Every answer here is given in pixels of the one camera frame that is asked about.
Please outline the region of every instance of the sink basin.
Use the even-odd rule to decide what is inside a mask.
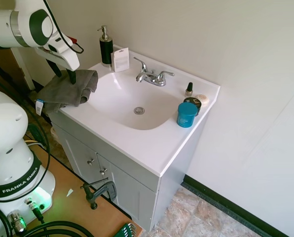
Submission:
[[[101,77],[88,103],[117,123],[138,130],[156,128],[168,120],[181,100],[163,88],[136,82],[127,72]]]

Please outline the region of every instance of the blue container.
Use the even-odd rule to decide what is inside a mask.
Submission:
[[[195,104],[188,102],[179,104],[177,124],[181,127],[191,127],[197,112],[198,109]]]

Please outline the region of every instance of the chrome faucet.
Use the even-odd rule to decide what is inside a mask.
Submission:
[[[171,76],[175,75],[174,73],[167,72],[167,71],[162,71],[161,73],[159,73],[159,75],[155,74],[154,70],[152,70],[151,72],[148,72],[146,63],[144,63],[142,60],[136,57],[134,57],[134,59],[142,63],[142,72],[137,75],[136,77],[137,82],[142,82],[143,80],[145,80],[157,86],[164,86],[166,85],[165,74],[169,74]]]

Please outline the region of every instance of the tile floor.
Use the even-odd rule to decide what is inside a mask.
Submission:
[[[36,93],[30,94],[35,100]],[[29,123],[35,123],[28,114]],[[45,130],[51,153],[69,169],[72,169],[62,146],[52,137],[49,125],[42,117],[38,117]],[[208,202],[193,194],[184,187],[176,192],[164,217],[149,233],[143,232],[141,237],[258,237],[256,233],[240,224],[230,216],[218,210]]]

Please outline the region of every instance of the small box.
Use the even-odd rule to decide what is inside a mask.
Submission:
[[[129,52],[128,48],[123,48],[111,53],[112,68],[117,72],[129,69]]]

